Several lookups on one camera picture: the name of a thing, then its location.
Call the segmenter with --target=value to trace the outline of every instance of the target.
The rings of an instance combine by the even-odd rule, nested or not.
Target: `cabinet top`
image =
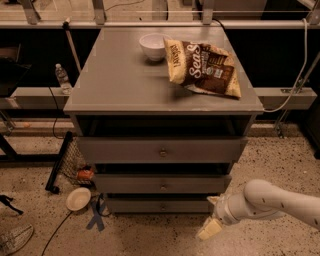
[[[231,52],[241,98],[196,94],[169,82],[167,61],[153,63],[142,52],[139,39],[148,33],[164,33],[176,40],[214,44]],[[260,114],[263,106],[221,27],[119,26],[101,29],[64,111],[68,114]]]

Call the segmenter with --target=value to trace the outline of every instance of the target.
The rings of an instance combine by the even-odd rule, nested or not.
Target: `floor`
[[[36,123],[24,122],[5,138],[21,154],[57,153],[62,140],[50,135],[50,125],[41,133]],[[59,125],[62,134],[64,128],[72,129]],[[289,191],[320,197],[320,161],[314,158],[313,148],[295,125],[285,125],[283,131],[286,137],[280,139],[272,124],[253,125],[249,142],[231,171],[226,193],[238,193],[246,182],[259,178]],[[18,215],[0,204],[0,233],[27,223],[34,226],[33,236],[15,253],[17,256],[320,254],[320,232],[290,215],[276,220],[243,220],[225,226],[205,241],[198,240],[196,233],[207,214],[109,215],[102,217],[103,230],[99,231],[96,224],[87,229],[94,216],[91,206],[80,212],[70,212],[66,207],[67,196],[80,185],[60,171],[56,179],[60,193],[46,191],[51,170],[50,164],[0,166],[0,194],[13,197],[12,204],[24,211]],[[94,187],[90,190],[92,201],[97,201],[99,192]]]

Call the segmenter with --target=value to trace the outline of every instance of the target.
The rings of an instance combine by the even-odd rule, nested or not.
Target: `wire basket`
[[[73,185],[92,185],[90,180],[77,179],[79,164],[81,163],[85,163],[85,159],[79,151],[77,138],[74,137],[68,144],[66,152],[64,153],[61,161],[60,172],[64,174]]]

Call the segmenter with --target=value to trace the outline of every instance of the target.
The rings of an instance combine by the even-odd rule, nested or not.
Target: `drawer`
[[[93,182],[100,193],[224,193],[230,175],[152,175],[95,174]]]
[[[78,139],[79,150],[88,163],[237,162],[246,143],[245,137]]]
[[[110,213],[212,213],[206,196],[184,198],[105,197]]]

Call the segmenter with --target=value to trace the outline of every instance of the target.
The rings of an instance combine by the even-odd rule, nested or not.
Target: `chip bag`
[[[164,40],[170,82],[196,93],[241,97],[232,54],[214,45]]]

